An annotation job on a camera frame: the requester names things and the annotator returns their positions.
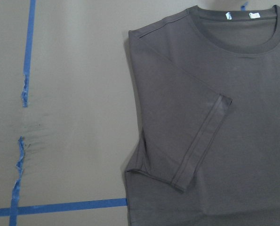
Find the dark brown t-shirt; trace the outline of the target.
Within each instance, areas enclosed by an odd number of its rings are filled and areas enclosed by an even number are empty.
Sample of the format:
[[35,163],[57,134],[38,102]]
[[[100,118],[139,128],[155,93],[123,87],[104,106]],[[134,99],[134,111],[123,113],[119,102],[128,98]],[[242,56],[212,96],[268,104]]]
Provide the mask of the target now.
[[280,7],[194,6],[128,39],[130,225],[280,226]]

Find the blue tape centre vertical line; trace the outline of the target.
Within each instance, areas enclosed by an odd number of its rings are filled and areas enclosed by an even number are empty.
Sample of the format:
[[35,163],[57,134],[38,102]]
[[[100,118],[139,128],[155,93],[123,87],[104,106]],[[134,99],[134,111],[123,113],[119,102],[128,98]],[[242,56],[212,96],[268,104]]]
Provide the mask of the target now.
[[244,2],[244,3],[241,5],[240,10],[241,10],[241,11],[246,11],[247,5],[248,5],[248,1]]

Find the blue tape vertical line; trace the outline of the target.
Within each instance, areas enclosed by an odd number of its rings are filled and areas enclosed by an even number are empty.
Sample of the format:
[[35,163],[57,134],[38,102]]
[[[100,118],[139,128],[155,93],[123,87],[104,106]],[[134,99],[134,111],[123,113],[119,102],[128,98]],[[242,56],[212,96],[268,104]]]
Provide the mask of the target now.
[[240,10],[241,10],[241,11],[246,11],[247,5],[248,5],[248,1],[244,2],[244,3],[241,5]]
[[[21,93],[23,108],[28,107],[35,10],[36,10],[36,0],[30,0],[26,45],[25,45],[25,54],[24,54],[24,66],[23,66],[24,86]],[[18,205],[20,200],[20,187],[21,187],[23,164],[24,164],[24,141],[22,136],[18,139],[18,146],[19,146],[19,159],[16,163],[16,169],[18,171],[18,179],[15,181],[15,184],[12,189],[11,204],[9,209],[9,226],[17,225]]]

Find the blue tape left vertical line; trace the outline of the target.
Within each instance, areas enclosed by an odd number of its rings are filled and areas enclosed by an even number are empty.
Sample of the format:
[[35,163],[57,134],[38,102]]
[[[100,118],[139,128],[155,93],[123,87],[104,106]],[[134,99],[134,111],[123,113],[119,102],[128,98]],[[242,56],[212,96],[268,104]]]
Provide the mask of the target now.
[[[21,93],[23,108],[28,107],[35,10],[36,10],[36,0],[30,0],[26,45],[25,45],[25,54],[24,54],[24,66],[23,66],[24,86]],[[22,136],[18,139],[18,146],[19,146],[19,159],[16,163],[16,169],[18,171],[18,179],[15,181],[15,184],[12,189],[11,204],[9,209],[9,226],[17,225],[18,205],[20,200],[20,187],[21,187],[23,164],[24,164],[24,141]]]

